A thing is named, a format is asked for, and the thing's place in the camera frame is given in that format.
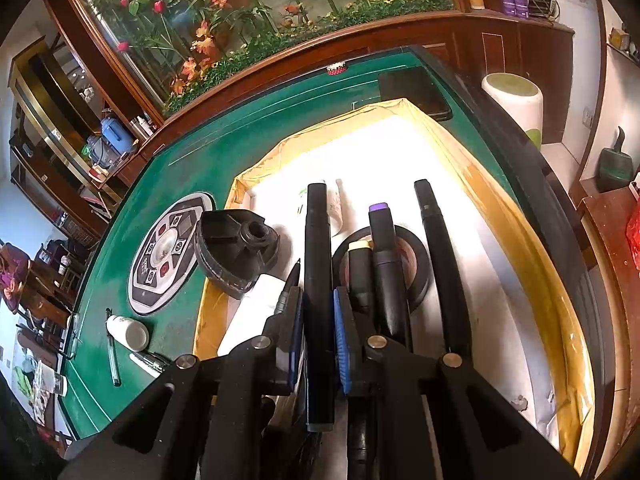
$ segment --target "white jar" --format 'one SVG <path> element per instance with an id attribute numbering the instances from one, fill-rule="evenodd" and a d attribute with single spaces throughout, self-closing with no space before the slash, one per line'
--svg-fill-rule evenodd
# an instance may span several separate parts
<path id="1" fill-rule="evenodd" d="M 141 352 L 149 342 L 149 332 L 139 321 L 124 316 L 109 316 L 107 330 L 121 345 L 133 352 Z"/>

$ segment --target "purple marker cap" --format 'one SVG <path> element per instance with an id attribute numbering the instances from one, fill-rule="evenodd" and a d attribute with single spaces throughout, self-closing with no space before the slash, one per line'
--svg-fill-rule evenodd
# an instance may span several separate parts
<path id="1" fill-rule="evenodd" d="M 389 204 L 387 204 L 386 202 L 380 202 L 379 204 L 369 206 L 369 212 L 378 211 L 379 209 L 389 209 Z"/>

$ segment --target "white bottle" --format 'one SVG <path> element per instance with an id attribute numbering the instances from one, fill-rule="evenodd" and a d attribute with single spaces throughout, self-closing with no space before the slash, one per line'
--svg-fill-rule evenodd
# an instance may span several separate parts
<path id="1" fill-rule="evenodd" d="M 342 230 L 342 206 L 340 205 L 340 190 L 338 189 L 338 183 L 335 180 L 316 180 L 314 182 L 321 182 L 326 185 L 326 213 L 329 217 L 329 229 L 331 236 L 334 237 Z M 306 218 L 306 187 L 300 190 L 298 197 L 300 204 L 298 205 L 298 218 L 300 218 L 302 224 Z"/>
<path id="2" fill-rule="evenodd" d="M 133 352 L 142 352 L 149 341 L 146 326 L 130 317 L 109 316 L 107 330 L 118 343 Z"/>

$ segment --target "green felt tabletop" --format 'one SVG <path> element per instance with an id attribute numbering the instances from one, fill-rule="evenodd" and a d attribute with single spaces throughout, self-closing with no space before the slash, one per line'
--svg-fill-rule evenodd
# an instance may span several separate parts
<path id="1" fill-rule="evenodd" d="M 258 162 L 283 138 L 354 107 L 378 102 L 378 73 L 420 66 L 411 52 L 353 62 L 337 76 L 317 73 L 262 94 L 184 136 L 156 156 L 122 203 L 87 278 L 78 305 L 76 355 L 63 363 L 68 393 L 63 407 L 77 436 L 100 431 L 150 382 L 116 343 L 122 386 L 111 383 L 105 309 L 140 319 L 151 337 L 149 350 L 169 358 L 190 352 L 204 274 L 193 271 L 161 310 L 139 317 L 127 301 L 127 279 L 136 250 L 164 210 L 195 191 L 208 192 L 222 207 L 233 178 Z M 447 88 L 437 83 L 452 108 L 449 130 L 511 196 L 508 181 L 490 150 Z"/>

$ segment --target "yellow cloth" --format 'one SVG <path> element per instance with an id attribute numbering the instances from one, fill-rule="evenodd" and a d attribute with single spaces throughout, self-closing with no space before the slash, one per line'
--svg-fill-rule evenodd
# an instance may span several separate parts
<path id="1" fill-rule="evenodd" d="M 472 200 L 516 272 L 532 306 L 554 382 L 560 452 L 581 472 L 593 435 L 594 385 L 584 335 L 570 298 L 517 204 L 436 121 L 399 99 L 367 105 L 306 128 L 282 140 L 238 175 L 225 208 L 240 207 L 248 189 L 302 153 L 393 115 L 411 121 L 423 134 L 441 165 Z M 194 353 L 200 358 L 212 357 L 218 349 L 226 326 L 226 303 L 225 295 L 207 281 L 194 338 Z"/>

